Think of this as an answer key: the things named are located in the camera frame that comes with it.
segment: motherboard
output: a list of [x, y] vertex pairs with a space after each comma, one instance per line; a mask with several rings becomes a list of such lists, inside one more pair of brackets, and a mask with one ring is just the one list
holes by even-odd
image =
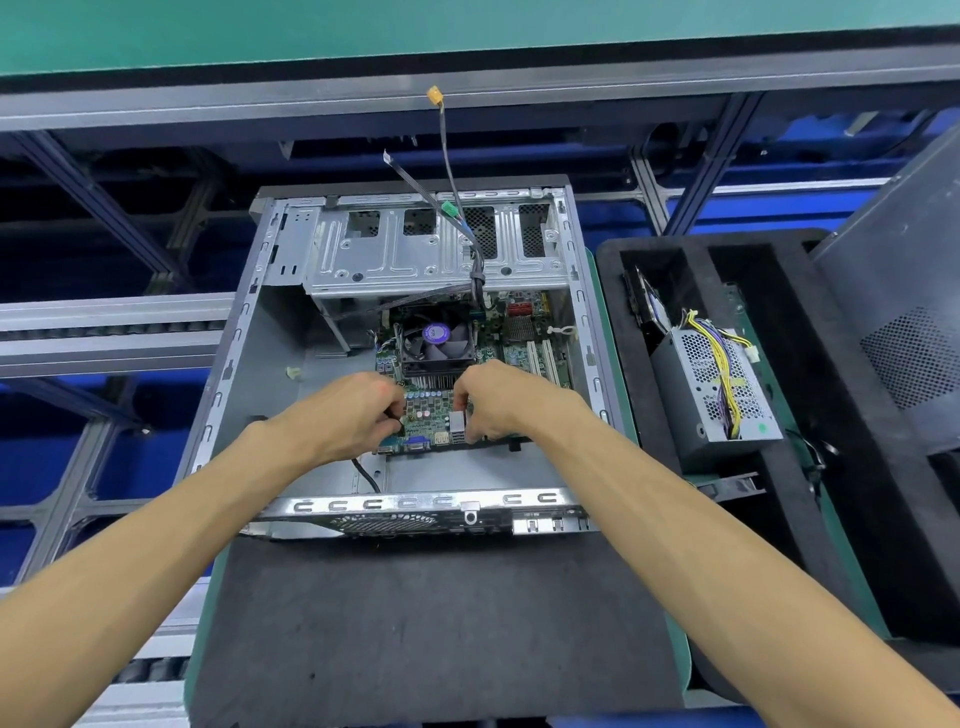
[[468, 297], [399, 306], [382, 314], [375, 333], [376, 370], [403, 386], [402, 430], [380, 444], [381, 454], [466, 447], [466, 412], [453, 409], [453, 386], [472, 364], [499, 359], [569, 388], [564, 337], [554, 328], [545, 293], [485, 294], [483, 307]]

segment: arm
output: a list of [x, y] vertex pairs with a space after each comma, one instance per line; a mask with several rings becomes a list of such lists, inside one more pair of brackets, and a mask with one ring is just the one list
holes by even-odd
[[524, 434], [660, 604], [768, 721], [960, 726], [953, 704], [846, 607], [572, 392], [500, 362], [471, 367], [467, 437]]
[[13, 590], [0, 601], [4, 725], [73, 725], [237, 531], [302, 474], [376, 449], [402, 401], [386, 377], [339, 379]]

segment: black foam mat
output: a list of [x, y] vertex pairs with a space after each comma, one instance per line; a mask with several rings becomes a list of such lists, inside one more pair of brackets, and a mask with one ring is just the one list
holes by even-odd
[[600, 534], [239, 537], [191, 725], [679, 710], [662, 609]]

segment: black foam insert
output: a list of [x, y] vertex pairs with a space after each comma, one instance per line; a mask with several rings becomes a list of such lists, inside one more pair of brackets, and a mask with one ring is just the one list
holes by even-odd
[[600, 534], [230, 547], [194, 726], [678, 710], [662, 609]]
[[[955, 691], [960, 517], [948, 494], [960, 503], [960, 461], [955, 453], [931, 458], [942, 480], [937, 482], [809, 259], [808, 251], [825, 234], [765, 231], [611, 240], [600, 246], [597, 270], [639, 438], [644, 442], [662, 427], [664, 415], [661, 400], [651, 396], [640, 331], [626, 304], [615, 299], [624, 270], [641, 269], [673, 320], [679, 320], [681, 307], [696, 307], [722, 327], [735, 324], [723, 290], [735, 283], [798, 426], [839, 449], [825, 482], [888, 626], [896, 637], [911, 638], [891, 645], [938, 687]], [[851, 605], [849, 580], [791, 450], [782, 442], [755, 458], [774, 499], [750, 498], [744, 504], [750, 509], [734, 514]], [[731, 467], [742, 471], [746, 464]], [[741, 699], [695, 645], [691, 651], [699, 674], [716, 692]]]

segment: wire bundle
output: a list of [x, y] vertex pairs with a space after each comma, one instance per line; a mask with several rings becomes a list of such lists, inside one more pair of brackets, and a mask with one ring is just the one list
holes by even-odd
[[716, 363], [717, 371], [720, 375], [720, 387], [717, 391], [717, 403], [720, 406], [720, 418], [723, 421], [724, 432], [729, 440], [736, 440], [740, 437], [740, 424], [743, 421], [743, 413], [740, 411], [740, 405], [733, 394], [733, 385], [731, 382], [731, 359], [730, 352], [727, 350], [725, 340], [729, 339], [742, 347], [752, 347], [753, 344], [742, 336], [735, 333], [724, 331], [713, 325], [710, 319], [697, 318], [695, 309], [687, 311], [684, 315], [684, 323], [690, 328], [706, 336], [710, 344], [710, 352], [713, 354], [713, 360]]

